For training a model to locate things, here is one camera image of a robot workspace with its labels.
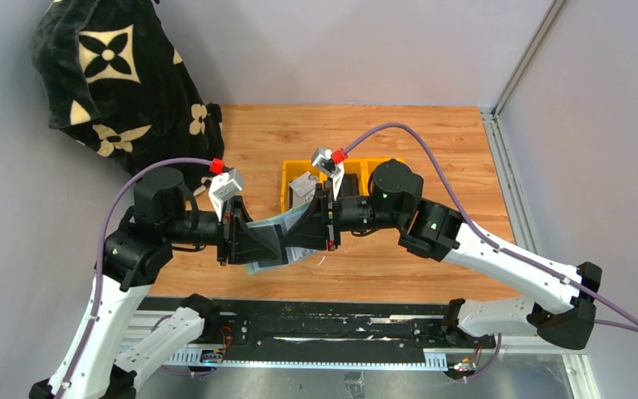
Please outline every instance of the wood grain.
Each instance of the wood grain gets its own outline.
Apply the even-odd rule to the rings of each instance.
[[[387,121],[417,130],[444,168],[471,216],[512,240],[493,159],[475,107],[435,106],[224,106],[227,165],[246,177],[243,197],[254,219],[279,213],[282,160],[308,160],[319,146],[337,149]],[[374,135],[351,157],[402,157],[425,178],[424,197],[453,206],[416,141],[396,129]],[[211,209],[206,195],[201,209]],[[397,245],[396,231],[365,238],[343,234],[342,246],[279,270],[248,276],[243,266],[221,267],[215,249],[175,253],[151,293],[210,298],[271,298],[404,303],[491,300],[514,290],[469,269],[419,259]]]

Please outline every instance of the gray wall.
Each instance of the gray wall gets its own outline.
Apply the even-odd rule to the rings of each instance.
[[[210,101],[491,106],[550,2],[176,0],[158,10]]]
[[[47,2],[0,0],[0,398],[25,397],[84,312],[101,219],[125,174],[47,129],[28,40]]]
[[[638,316],[638,2],[569,2],[503,126],[541,252],[598,263]],[[637,335],[598,327],[588,349],[603,397],[638,397]]]

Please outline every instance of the wooden tabletop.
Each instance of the wooden tabletop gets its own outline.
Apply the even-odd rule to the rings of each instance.
[[[478,108],[437,106],[224,106],[226,164],[245,176],[243,198],[254,219],[280,212],[283,160],[309,160],[317,147],[346,147],[387,121],[420,133],[436,155],[465,209],[485,229],[513,239],[493,158]],[[417,142],[389,129],[351,152],[352,158],[401,157],[425,179],[423,196],[453,206]],[[200,209],[211,210],[206,195]],[[341,236],[335,252],[315,254],[278,270],[247,275],[244,266],[220,266],[216,249],[175,253],[151,294],[209,298],[267,298],[402,303],[491,300],[518,293],[467,268],[408,254],[396,230],[364,238]]]

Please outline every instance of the fabric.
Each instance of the fabric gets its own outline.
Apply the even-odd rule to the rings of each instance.
[[[49,126],[134,174],[159,160],[222,158],[221,109],[204,104],[150,0],[56,0],[31,40]],[[181,165],[198,193],[209,168]]]

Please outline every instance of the yellow container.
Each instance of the yellow container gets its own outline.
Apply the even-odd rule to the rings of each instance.
[[[368,195],[368,178],[371,177],[373,170],[381,163],[391,160],[392,158],[363,158],[363,159],[347,159],[343,161],[346,168],[346,174],[358,175],[358,192],[361,195]],[[404,162],[402,158],[395,158],[400,162]],[[282,162],[282,185],[280,186],[280,211],[285,212],[290,209],[290,183],[305,172],[309,171],[312,175],[318,176],[322,183],[326,181],[326,175],[312,166],[308,160],[284,160]]]

